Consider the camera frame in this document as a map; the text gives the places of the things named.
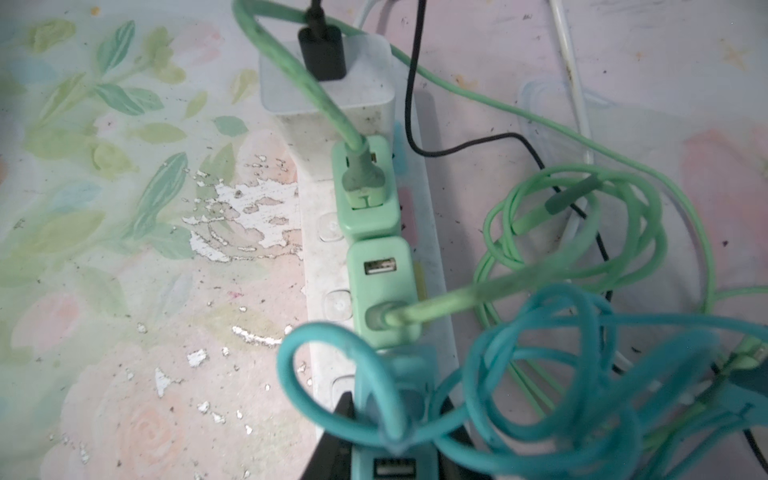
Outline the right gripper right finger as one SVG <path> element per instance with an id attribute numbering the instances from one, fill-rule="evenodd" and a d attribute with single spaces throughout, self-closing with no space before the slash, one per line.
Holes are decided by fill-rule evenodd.
<path id="1" fill-rule="evenodd" d="M 440 417 L 444 417 L 453 412 L 455 406 L 450 397 L 447 396 L 440 406 Z M 449 438 L 453 443 L 456 443 L 466 449 L 473 449 L 474 443 L 470 438 L 468 430 L 465 426 L 459 425 L 453 428 L 451 431 L 442 432 L 441 437 Z M 466 467 L 460 463 L 457 463 L 453 458 L 447 456 L 440 448 L 438 450 L 438 478 L 439 479 L 483 479 L 491 480 L 492 476 L 478 471 L 473 468 Z"/>

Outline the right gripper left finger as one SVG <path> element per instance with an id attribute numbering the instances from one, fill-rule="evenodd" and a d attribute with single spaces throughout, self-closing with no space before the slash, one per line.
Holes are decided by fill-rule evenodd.
<path id="1" fill-rule="evenodd" d="M 301 480 L 350 480 L 352 443 L 323 433 Z"/>

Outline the white power strip coloured sockets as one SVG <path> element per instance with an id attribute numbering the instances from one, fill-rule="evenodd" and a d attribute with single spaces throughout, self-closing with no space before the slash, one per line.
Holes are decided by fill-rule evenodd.
<path id="1" fill-rule="evenodd" d="M 340 32 L 346 75 L 323 85 L 368 141 L 387 178 L 387 199 L 355 210 L 341 178 L 342 137 L 269 60 L 262 104 L 276 122 L 298 172 L 309 316 L 343 325 L 374 349 L 401 354 L 423 377 L 442 380 L 458 365 L 449 318 L 425 326 L 373 330 L 370 309 L 413 303 L 446 290 L 424 160 L 404 140 L 398 97 L 405 69 L 375 34 Z"/>

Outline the white charger with black cable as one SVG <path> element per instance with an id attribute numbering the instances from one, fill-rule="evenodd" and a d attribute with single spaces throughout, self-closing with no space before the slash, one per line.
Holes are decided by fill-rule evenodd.
<path id="1" fill-rule="evenodd" d="M 312 2 L 310 6 L 314 3 L 319 4 L 322 8 L 321 3 L 317 1 Z M 323 8 L 322 12 L 324 17 L 329 20 Z M 338 80 L 346 75 L 347 69 L 339 39 L 340 31 L 337 28 L 325 29 L 318 20 L 301 24 L 259 17 L 257 21 L 309 70 L 322 87 L 326 81 Z M 383 171 L 380 163 L 374 158 L 372 153 L 371 160 L 375 166 Z M 345 172 L 350 174 L 352 172 L 351 161 L 346 160 L 346 165 L 347 169 Z M 387 178 L 384 171 L 383 174 L 385 180 L 384 204 L 387 199 Z M 355 210 L 365 209 L 352 206 L 349 200 L 347 200 L 347 203 Z"/>

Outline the green charger plug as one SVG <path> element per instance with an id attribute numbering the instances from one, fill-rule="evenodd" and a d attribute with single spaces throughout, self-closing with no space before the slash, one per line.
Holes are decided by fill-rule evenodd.
<path id="1" fill-rule="evenodd" d="M 340 107 L 336 105 L 309 70 L 307 70 L 280 41 L 260 25 L 257 19 L 259 17 L 268 17 L 301 24 L 318 20 L 323 28 L 330 29 L 335 27 L 341 34 L 348 36 L 360 35 L 362 31 L 333 18 L 327 20 L 324 17 L 321 6 L 317 3 L 312 4 L 307 11 L 301 11 L 269 1 L 235 1 L 232 4 L 232 10 L 235 21 L 245 36 L 260 51 L 262 56 L 266 57 L 277 66 L 278 69 L 288 77 L 289 81 L 302 92 L 302 95 L 319 109 L 320 113 L 326 117 L 337 133 L 341 135 L 342 159 L 344 161 L 350 160 L 352 168 L 350 174 L 346 172 L 342 174 L 342 198 L 349 200 L 354 207 L 368 208 L 370 206 L 377 207 L 382 205 L 385 199 L 384 174 L 381 168 L 375 166 L 371 160 L 369 140 L 353 126 L 351 120 L 349 120 Z M 702 295 L 701 311 L 706 313 L 711 310 L 715 303 L 716 290 L 714 256 L 711 244 L 705 233 L 702 220 L 696 212 L 693 203 L 668 177 L 644 164 L 631 160 L 598 144 L 562 124 L 535 115 L 521 108 L 504 104 L 482 94 L 454 86 L 448 81 L 436 76 L 426 68 L 421 67 L 417 60 L 418 53 L 420 52 L 419 33 L 414 34 L 413 50 L 410 56 L 394 46 L 392 46 L 390 50 L 397 59 L 409 66 L 410 73 L 419 74 L 429 82 L 466 99 L 538 123 L 580 143 L 589 150 L 606 156 L 625 166 L 641 171 L 662 183 L 668 189 L 670 197 L 677 201 L 692 224 L 695 239 L 700 245 L 704 262 L 704 266 L 702 267 L 704 293 Z"/>
<path id="2" fill-rule="evenodd" d="M 628 232 L 621 253 L 594 267 L 575 264 L 597 239 L 600 211 L 597 194 L 624 202 Z M 527 264 L 515 244 L 516 237 L 570 209 L 583 220 L 579 233 L 544 259 Z M 508 293 L 530 290 L 546 283 L 584 279 L 590 290 L 608 293 L 650 275 L 666 254 L 661 226 L 661 198 L 645 179 L 628 172 L 596 165 L 545 168 L 514 187 L 486 217 L 483 235 L 487 252 L 475 272 L 472 288 L 487 291 L 489 275 L 498 265 L 517 278 Z M 428 318 L 406 326 L 390 327 L 383 317 L 392 310 L 421 302 L 411 245 L 399 234 L 355 240 L 348 251 L 354 331 L 384 361 L 402 394 L 405 411 L 422 418 L 426 401 L 438 381 L 458 367 L 448 317 L 456 292 L 433 299 L 437 326 Z"/>

